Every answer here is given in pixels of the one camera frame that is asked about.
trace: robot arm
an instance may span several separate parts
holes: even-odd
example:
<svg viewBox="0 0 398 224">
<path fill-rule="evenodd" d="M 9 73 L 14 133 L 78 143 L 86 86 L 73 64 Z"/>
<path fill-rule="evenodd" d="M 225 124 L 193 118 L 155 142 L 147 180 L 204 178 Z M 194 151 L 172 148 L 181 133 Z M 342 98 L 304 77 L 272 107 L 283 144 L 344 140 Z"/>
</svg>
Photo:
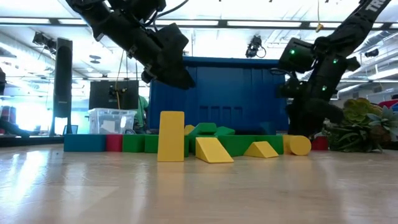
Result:
<svg viewBox="0 0 398 224">
<path fill-rule="evenodd" d="M 365 40 L 390 1 L 360 0 L 355 11 L 332 34 L 317 38 L 314 44 L 290 40 L 279 68 L 292 74 L 313 71 L 308 82 L 300 82 L 292 75 L 281 88 L 282 96 L 294 99 L 287 107 L 289 134 L 314 134 L 322 129 L 325 118 L 341 122 L 343 111 L 328 102 L 345 71 L 360 67 L 356 58 L 347 57 Z"/>
<path fill-rule="evenodd" d="M 107 35 L 113 42 L 144 65 L 141 78 L 152 79 L 181 89 L 195 86 L 182 64 L 182 51 L 188 39 L 176 24 L 158 32 L 146 29 L 142 21 L 162 11 L 165 0 L 66 0 L 92 28 L 96 41 Z"/>
</svg>

